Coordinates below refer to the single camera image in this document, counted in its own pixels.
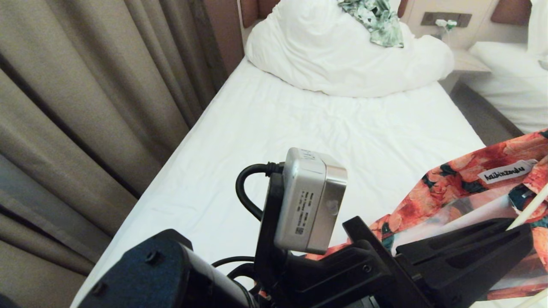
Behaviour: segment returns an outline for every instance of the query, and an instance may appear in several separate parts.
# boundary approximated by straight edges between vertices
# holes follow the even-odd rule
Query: bed
[[[128,215],[72,307],[125,251],[165,229],[189,238],[208,262],[254,255],[259,222],[236,197],[236,176],[254,163],[284,161],[290,147],[328,153],[347,168],[336,245],[347,238],[342,222],[359,215],[371,224],[427,170],[484,144],[436,81],[381,98],[333,96],[294,87],[243,59]],[[267,184],[263,176],[246,181],[256,204]]]
[[[527,53],[526,44],[477,42],[470,53],[491,69],[491,74],[464,79],[521,132],[548,127],[548,71]]]
[[[500,0],[491,20],[528,26],[529,42],[475,43],[470,53],[492,73],[463,80],[524,134],[548,127],[548,71],[539,62],[548,56],[547,8],[546,0]]]

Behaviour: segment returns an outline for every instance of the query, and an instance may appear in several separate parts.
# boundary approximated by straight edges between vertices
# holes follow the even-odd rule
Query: beige curtain
[[[226,77],[200,0],[0,0],[0,294],[68,306]]]

